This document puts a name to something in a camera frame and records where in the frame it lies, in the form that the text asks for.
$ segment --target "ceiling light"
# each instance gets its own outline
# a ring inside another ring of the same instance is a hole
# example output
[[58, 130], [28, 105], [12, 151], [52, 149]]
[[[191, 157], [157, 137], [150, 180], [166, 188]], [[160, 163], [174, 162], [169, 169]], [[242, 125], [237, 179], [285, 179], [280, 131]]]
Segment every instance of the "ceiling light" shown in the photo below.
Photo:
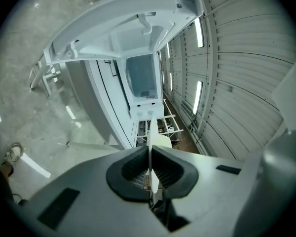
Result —
[[198, 47], [204, 46], [203, 31], [201, 27], [200, 18], [197, 18], [195, 21], [196, 35], [197, 35], [197, 45]]
[[170, 88], [171, 88], [171, 91], [172, 91], [172, 73], [170, 73]]
[[202, 84], [203, 82], [201, 81], [197, 82], [196, 95], [195, 95], [195, 101], [194, 101], [194, 107], [193, 107], [194, 115], [196, 115], [198, 110], [199, 100], [200, 100], [201, 91], [202, 91]]
[[170, 58], [169, 43], [167, 43], [168, 58]]

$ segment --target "sneaker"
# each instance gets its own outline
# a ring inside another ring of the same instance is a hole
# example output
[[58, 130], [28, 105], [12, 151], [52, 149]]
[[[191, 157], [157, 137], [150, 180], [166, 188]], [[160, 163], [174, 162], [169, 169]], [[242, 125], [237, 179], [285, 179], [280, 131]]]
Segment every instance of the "sneaker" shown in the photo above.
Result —
[[23, 155], [23, 150], [23, 146], [20, 143], [13, 143], [5, 153], [2, 164], [13, 166]]

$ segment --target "corrugated metal panel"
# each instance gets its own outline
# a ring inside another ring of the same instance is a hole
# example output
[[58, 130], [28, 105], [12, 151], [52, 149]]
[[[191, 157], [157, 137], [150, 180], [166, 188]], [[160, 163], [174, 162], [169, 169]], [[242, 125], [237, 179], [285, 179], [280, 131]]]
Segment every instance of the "corrugated metal panel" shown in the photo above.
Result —
[[296, 60], [296, 33], [276, 0], [209, 1], [219, 59], [202, 140], [218, 156], [245, 160], [283, 122], [271, 92]]
[[178, 94], [177, 91], [173, 91], [173, 102], [177, 106], [178, 109], [180, 109], [181, 106], [181, 96]]
[[198, 47], [194, 24], [189, 26], [184, 33], [186, 64], [185, 100], [192, 109], [195, 101], [197, 82], [203, 82], [197, 122], [199, 122], [200, 115], [202, 114], [202, 104], [205, 99], [204, 93], [206, 93], [206, 87], [208, 86], [208, 80], [206, 80], [206, 78], [208, 76], [208, 68], [211, 65], [208, 59], [208, 37], [204, 19], [201, 19], [201, 26], [203, 30], [204, 47]]
[[186, 126], [188, 126], [191, 123], [189, 116], [185, 113], [183, 109], [180, 109], [180, 116], [182, 117], [183, 122]]
[[170, 42], [170, 49], [173, 60], [182, 58], [181, 41], [179, 36], [175, 36], [175, 38]]
[[182, 94], [182, 73], [173, 71], [173, 90], [180, 96]]
[[182, 72], [182, 58], [172, 60], [173, 71]]

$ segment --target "open lid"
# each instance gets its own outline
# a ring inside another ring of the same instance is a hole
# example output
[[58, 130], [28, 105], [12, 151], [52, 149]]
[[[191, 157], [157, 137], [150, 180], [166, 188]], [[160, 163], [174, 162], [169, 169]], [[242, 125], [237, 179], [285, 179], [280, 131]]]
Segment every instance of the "open lid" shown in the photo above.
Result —
[[46, 62], [153, 53], [202, 13], [201, 0], [101, 0], [47, 45]]

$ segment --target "concrete floor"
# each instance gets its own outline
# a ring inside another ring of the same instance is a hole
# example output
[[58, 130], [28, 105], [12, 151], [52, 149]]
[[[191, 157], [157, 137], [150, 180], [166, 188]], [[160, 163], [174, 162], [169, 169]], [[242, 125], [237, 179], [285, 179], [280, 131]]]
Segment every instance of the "concrete floor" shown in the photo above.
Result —
[[[30, 90], [32, 64], [47, 42], [95, 0], [21, 0], [0, 31], [0, 163], [7, 147], [20, 142], [25, 154], [49, 172], [46, 178], [20, 160], [10, 177], [14, 193], [27, 199], [70, 167], [108, 152], [68, 148], [68, 141], [103, 144], [73, 91], [64, 82], [49, 82], [52, 96], [42, 85]], [[68, 106], [81, 127], [70, 117]]]

